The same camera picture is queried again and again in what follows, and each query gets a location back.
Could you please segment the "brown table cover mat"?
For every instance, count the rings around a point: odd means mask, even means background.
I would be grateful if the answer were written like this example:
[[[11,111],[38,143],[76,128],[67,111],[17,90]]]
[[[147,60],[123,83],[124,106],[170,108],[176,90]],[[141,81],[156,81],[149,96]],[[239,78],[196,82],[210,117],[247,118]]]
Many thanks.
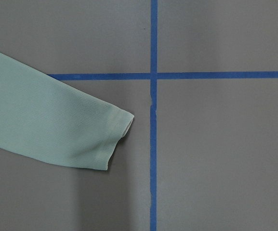
[[[134,114],[107,171],[0,149],[0,231],[278,231],[278,0],[0,0],[0,52]]]

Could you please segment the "green long-sleeve shirt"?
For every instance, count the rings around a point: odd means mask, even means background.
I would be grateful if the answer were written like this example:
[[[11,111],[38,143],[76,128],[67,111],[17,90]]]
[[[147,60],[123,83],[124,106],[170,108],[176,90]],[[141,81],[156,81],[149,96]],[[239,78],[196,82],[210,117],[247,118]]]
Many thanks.
[[[133,114],[0,53],[0,148],[45,163],[107,170]]]

